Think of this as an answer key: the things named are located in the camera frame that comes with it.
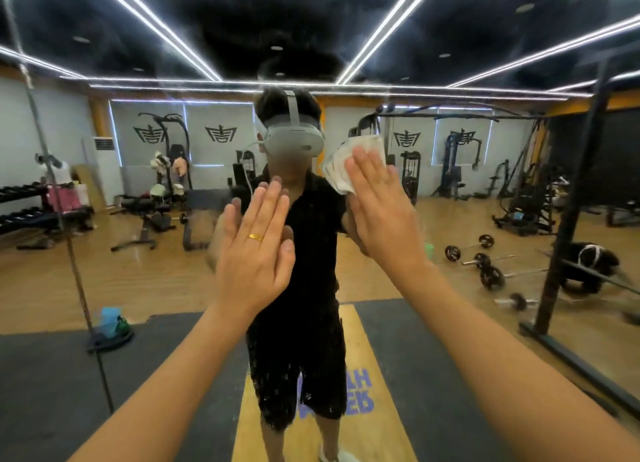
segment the yellow mat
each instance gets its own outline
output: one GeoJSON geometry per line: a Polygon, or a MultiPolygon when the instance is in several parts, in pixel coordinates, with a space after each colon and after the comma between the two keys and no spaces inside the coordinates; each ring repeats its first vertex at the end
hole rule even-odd
{"type": "MultiPolygon", "coordinates": [[[[340,424],[340,446],[362,462],[417,462],[378,362],[353,305],[340,306],[347,346],[347,414],[340,424]]],[[[299,407],[285,435],[288,461],[317,462],[320,432],[313,415],[299,407]]],[[[247,376],[232,462],[266,462],[260,410],[247,376]]]]}

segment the hand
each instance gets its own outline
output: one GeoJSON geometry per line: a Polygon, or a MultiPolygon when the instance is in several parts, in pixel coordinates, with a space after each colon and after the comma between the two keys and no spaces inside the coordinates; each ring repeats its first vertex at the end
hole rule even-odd
{"type": "Polygon", "coordinates": [[[345,162],[356,194],[349,194],[358,236],[387,274],[424,263],[418,215],[400,184],[396,167],[385,166],[376,151],[353,150],[345,162]]]}
{"type": "Polygon", "coordinates": [[[277,181],[256,188],[241,222],[237,201],[225,208],[217,302],[225,316],[247,326],[287,288],[296,261],[292,239],[283,241],[289,197],[281,190],[277,181]]]}

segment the white cloth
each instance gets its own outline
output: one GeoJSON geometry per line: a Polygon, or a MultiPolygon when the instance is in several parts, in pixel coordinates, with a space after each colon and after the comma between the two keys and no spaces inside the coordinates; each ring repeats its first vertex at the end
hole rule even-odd
{"type": "Polygon", "coordinates": [[[385,142],[378,134],[366,136],[352,136],[345,143],[338,147],[331,157],[325,160],[323,165],[324,177],[331,184],[337,193],[346,195],[349,192],[355,193],[351,179],[344,169],[344,162],[353,155],[356,146],[362,146],[367,152],[377,150],[380,159],[385,161],[385,142]]]}
{"type": "MultiPolygon", "coordinates": [[[[53,175],[56,178],[56,183],[58,183],[58,185],[60,184],[68,184],[70,182],[73,182],[71,180],[71,171],[69,169],[69,164],[67,162],[61,162],[62,166],[60,168],[56,168],[55,166],[51,166],[51,168],[53,169],[53,175]]],[[[44,172],[44,176],[51,181],[51,177],[49,177],[49,174],[47,173],[47,166],[43,163],[40,166],[40,170],[42,170],[44,172]]]]}

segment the white vr headset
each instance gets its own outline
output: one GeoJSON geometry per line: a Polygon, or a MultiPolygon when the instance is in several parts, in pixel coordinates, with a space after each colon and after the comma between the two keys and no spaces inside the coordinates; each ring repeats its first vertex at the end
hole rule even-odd
{"type": "Polygon", "coordinates": [[[255,129],[262,135],[262,142],[269,155],[317,157],[324,150],[324,133],[318,120],[300,115],[298,101],[293,91],[285,91],[289,102],[289,114],[277,115],[265,120],[255,118],[255,129]]]}

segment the metal frame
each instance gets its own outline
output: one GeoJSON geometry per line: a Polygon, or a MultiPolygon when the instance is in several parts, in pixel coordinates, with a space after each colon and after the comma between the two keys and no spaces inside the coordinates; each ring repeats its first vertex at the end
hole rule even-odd
{"type": "MultiPolygon", "coordinates": [[[[560,360],[584,376],[592,385],[603,391],[603,393],[606,393],[614,401],[619,403],[620,406],[628,410],[631,415],[640,420],[640,401],[635,398],[635,396],[604,376],[604,374],[600,373],[576,353],[573,353],[568,347],[548,335],[549,324],[560,288],[562,267],[565,264],[569,264],[572,267],[580,268],[580,265],[564,260],[564,257],[566,249],[573,239],[573,233],[575,232],[575,227],[580,216],[582,199],[586,192],[582,179],[591,170],[602,142],[607,105],[612,92],[612,77],[615,75],[609,66],[609,59],[612,55],[614,54],[608,55],[598,64],[598,80],[595,85],[595,95],[585,119],[584,129],[582,130],[581,146],[578,153],[578,166],[571,179],[569,195],[564,207],[560,226],[558,227],[556,243],[553,255],[551,255],[545,286],[542,291],[540,308],[538,309],[534,323],[520,322],[520,333],[529,335],[540,342],[540,344],[555,354],[560,360]]],[[[584,267],[581,269],[595,274],[603,281],[640,295],[640,291],[636,288],[621,284],[584,267]]]]}

